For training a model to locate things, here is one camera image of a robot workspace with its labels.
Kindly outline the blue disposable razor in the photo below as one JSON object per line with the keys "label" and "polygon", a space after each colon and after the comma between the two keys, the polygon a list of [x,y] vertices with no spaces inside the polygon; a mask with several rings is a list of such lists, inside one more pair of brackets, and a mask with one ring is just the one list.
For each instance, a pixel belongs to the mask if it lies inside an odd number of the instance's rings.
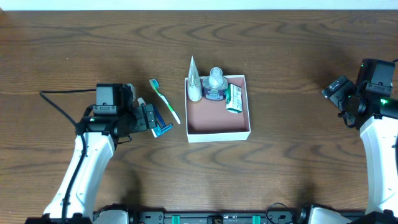
{"label": "blue disposable razor", "polygon": [[154,118],[155,118],[155,128],[152,129],[152,134],[154,135],[155,138],[157,138],[165,134],[167,131],[170,131],[173,128],[173,124],[165,123],[155,105],[153,105],[153,109],[154,109]]}

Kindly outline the small teal toothpaste tube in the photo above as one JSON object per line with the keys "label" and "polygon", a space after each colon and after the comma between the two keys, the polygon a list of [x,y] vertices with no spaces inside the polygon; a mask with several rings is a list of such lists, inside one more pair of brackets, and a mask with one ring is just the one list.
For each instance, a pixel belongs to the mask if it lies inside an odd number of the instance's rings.
{"label": "small teal toothpaste tube", "polygon": [[139,106],[143,109],[144,117],[150,127],[150,130],[152,131],[153,136],[157,138],[162,135],[162,124],[160,122],[160,114],[157,108],[154,105],[147,106],[143,98],[138,98],[137,101]]}

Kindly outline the white Pantene tube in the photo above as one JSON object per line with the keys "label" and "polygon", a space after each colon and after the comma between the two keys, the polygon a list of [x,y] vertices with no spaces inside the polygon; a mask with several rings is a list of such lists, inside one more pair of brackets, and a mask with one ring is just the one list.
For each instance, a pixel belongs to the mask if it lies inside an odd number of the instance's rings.
{"label": "white Pantene tube", "polygon": [[199,102],[202,99],[201,80],[193,57],[188,71],[187,94],[192,102]]}

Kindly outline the blue soap pump bottle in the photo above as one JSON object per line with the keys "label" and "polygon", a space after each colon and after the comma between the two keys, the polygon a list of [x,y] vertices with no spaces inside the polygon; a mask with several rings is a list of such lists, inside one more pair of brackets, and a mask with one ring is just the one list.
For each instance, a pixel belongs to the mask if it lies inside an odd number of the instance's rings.
{"label": "blue soap pump bottle", "polygon": [[203,97],[211,101],[222,101],[226,97],[228,81],[223,76],[223,71],[219,67],[213,67],[210,75],[202,81]]}

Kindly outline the green white soap bar package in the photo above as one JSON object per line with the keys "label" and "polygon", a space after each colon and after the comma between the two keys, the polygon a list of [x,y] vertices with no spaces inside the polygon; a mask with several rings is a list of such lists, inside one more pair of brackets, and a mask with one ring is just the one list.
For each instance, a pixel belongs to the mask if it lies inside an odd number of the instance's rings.
{"label": "green white soap bar package", "polygon": [[242,89],[232,83],[226,91],[226,109],[231,113],[243,112]]}

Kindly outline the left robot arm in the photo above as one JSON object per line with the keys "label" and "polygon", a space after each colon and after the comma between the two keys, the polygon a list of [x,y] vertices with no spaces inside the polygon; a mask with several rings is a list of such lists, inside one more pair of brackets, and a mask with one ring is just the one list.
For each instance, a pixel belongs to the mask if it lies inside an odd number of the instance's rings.
{"label": "left robot arm", "polygon": [[121,138],[156,128],[152,104],[123,108],[119,114],[90,113],[87,107],[76,129],[72,159],[52,201],[41,217],[27,223],[138,223],[137,213],[125,205],[110,205],[95,211],[103,174]]}

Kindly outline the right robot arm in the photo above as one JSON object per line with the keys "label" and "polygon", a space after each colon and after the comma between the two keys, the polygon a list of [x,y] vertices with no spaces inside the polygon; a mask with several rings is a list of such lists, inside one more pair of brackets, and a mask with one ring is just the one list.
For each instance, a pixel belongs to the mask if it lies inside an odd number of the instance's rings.
{"label": "right robot arm", "polygon": [[365,212],[339,212],[312,204],[297,215],[296,223],[397,223],[397,100],[390,97],[391,82],[375,83],[346,77],[323,91],[340,109],[349,128],[359,131],[368,173]]}

